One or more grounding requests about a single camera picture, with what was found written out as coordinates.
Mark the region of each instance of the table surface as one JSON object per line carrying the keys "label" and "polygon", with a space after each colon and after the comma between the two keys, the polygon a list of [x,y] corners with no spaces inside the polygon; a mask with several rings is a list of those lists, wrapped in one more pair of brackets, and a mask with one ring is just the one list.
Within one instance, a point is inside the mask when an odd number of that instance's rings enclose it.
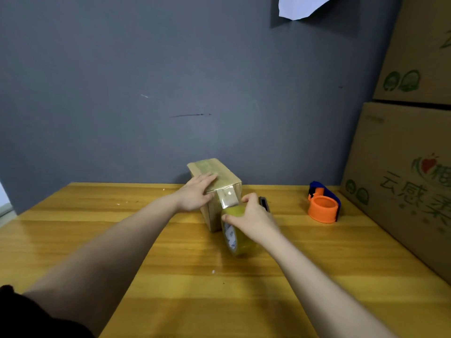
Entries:
{"label": "table surface", "polygon": [[[23,292],[66,255],[174,184],[73,183],[0,228],[0,284]],[[305,186],[244,186],[282,232],[400,337],[451,337],[451,286],[339,194],[342,216],[307,215]],[[316,337],[262,249],[232,257],[200,212],[178,214],[146,257],[102,337]]]}

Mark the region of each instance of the cardboard box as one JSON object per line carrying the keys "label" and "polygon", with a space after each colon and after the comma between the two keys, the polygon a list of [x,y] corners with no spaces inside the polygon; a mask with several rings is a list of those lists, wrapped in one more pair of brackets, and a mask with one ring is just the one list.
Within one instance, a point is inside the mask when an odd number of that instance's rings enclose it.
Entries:
{"label": "cardboard box", "polygon": [[451,283],[451,111],[365,103],[341,192]]}
{"label": "cardboard box", "polygon": [[243,183],[218,159],[207,159],[188,164],[192,176],[198,176],[208,172],[218,173],[218,177],[205,190],[206,193],[215,193],[215,197],[200,211],[205,219],[208,229],[214,233],[221,230],[221,199],[218,196],[218,190],[233,187],[238,199],[241,199],[241,188]]}
{"label": "cardboard box", "polygon": [[451,104],[451,0],[404,0],[376,100]]}

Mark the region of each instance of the hand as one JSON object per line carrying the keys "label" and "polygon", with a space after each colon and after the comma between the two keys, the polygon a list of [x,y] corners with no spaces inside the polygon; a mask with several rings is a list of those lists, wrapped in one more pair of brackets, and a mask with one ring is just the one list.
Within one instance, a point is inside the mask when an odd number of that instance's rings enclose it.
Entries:
{"label": "hand", "polygon": [[272,215],[258,203],[256,193],[245,195],[241,201],[247,203],[245,215],[223,215],[222,220],[239,228],[247,237],[264,247],[274,233],[279,232],[279,227]]}
{"label": "hand", "polygon": [[205,195],[205,189],[216,179],[217,174],[201,174],[173,193],[176,197],[177,211],[188,212],[201,208],[214,197],[214,192]]}

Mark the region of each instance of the tape roll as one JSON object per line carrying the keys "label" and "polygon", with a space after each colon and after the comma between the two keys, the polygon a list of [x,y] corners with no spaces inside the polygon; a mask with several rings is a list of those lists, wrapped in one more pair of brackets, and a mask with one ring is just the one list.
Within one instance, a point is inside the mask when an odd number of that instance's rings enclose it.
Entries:
{"label": "tape roll", "polygon": [[[222,215],[231,215],[241,217],[245,214],[246,207],[243,204],[231,206],[222,210]],[[239,228],[221,219],[222,232],[229,251],[234,256],[251,253],[257,247],[257,244],[247,237]]]}

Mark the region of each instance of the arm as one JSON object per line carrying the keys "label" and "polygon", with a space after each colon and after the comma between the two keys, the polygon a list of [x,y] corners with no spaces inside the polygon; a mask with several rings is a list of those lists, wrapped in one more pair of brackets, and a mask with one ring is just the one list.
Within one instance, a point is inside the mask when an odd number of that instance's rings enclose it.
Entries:
{"label": "arm", "polygon": [[100,335],[167,222],[177,212],[206,204],[216,175],[192,178],[82,246],[23,295],[52,317],[85,325]]}
{"label": "arm", "polygon": [[396,337],[280,233],[255,193],[243,202],[248,202],[244,216],[225,215],[223,220],[262,245],[279,264],[319,337]]}

